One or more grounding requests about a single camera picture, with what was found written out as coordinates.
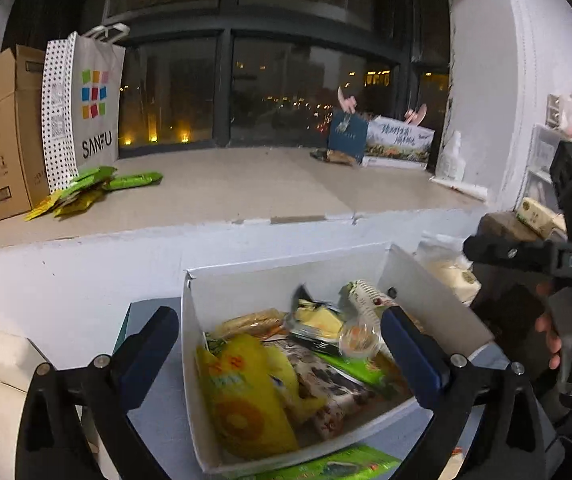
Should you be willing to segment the right hand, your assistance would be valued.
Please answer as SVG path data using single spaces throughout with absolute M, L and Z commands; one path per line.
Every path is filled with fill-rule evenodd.
M 557 370 L 563 361 L 563 333 L 571 329 L 569 320 L 572 318 L 572 292 L 558 292 L 551 282 L 539 284 L 536 292 L 548 297 L 548 306 L 545 313 L 536 319 L 534 328 L 538 333 L 545 334 L 546 346 L 550 352 L 548 368 Z

